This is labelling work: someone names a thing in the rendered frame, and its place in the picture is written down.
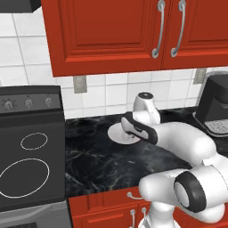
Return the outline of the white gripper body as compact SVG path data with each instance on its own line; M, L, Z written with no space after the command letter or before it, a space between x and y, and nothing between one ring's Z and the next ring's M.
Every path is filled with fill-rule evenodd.
M137 140L138 139L133 125L126 118L121 119L121 126L122 126L123 131L125 132L127 140L130 140L130 139Z

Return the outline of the black stove with hob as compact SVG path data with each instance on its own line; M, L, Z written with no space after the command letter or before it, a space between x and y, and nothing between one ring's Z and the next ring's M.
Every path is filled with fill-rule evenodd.
M53 100L47 107L45 99ZM34 106L28 109L25 101ZM7 110L6 101L15 108ZM0 212L67 201L65 118L57 85L0 87Z

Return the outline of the white round plate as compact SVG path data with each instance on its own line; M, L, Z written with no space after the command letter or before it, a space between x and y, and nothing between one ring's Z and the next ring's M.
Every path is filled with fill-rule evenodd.
M108 129L108 137L115 143L128 145L138 143L140 139L132 134L127 134L120 123L112 125Z

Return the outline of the red drawer front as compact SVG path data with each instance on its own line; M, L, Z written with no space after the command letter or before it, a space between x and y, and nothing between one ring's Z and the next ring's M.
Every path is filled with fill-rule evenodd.
M71 217L133 205L137 206L136 212L141 212L141 208L143 207L146 207L147 209L150 208L150 203L141 199L137 187L69 198Z

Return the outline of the black coffee machine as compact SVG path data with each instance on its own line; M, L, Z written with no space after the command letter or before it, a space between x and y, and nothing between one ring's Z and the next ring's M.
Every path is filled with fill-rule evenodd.
M193 116L208 134L228 136L228 71L209 74Z

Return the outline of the red base cupboard door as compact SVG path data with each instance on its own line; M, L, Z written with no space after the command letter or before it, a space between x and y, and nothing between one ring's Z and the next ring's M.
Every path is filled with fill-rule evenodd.
M138 228L206 228L206 224L193 222L187 216L181 216L181 223L173 218L175 207L161 202L152 202L149 212L138 224Z
M108 209L83 216L73 216L73 228L129 228L132 224L130 210L135 210L135 221L137 206Z

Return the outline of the grey oven door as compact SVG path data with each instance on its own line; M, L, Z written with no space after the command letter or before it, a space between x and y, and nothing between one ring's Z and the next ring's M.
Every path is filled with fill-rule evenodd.
M0 228L72 228L68 203L0 212Z

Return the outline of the dark range hood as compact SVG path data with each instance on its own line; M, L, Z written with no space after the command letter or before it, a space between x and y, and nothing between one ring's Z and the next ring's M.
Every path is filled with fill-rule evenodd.
M41 0L0 0L0 13L34 12L41 6Z

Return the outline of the grey wall socket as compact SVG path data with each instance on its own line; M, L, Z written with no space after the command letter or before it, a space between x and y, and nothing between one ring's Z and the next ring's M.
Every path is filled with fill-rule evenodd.
M86 76L73 77L73 86L75 94L83 94L87 92Z
M196 69L193 84L194 85L202 84L204 81L204 77L206 76L206 73L207 73L206 68Z

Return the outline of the red wall cupboard door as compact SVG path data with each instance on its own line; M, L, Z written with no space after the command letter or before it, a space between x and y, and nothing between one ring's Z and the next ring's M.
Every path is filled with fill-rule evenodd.
M228 66L228 0L185 0L183 38L176 57L171 57L182 21L179 1L166 3L169 12L162 69Z
M159 56L159 0L41 0L54 77L162 68L170 0Z

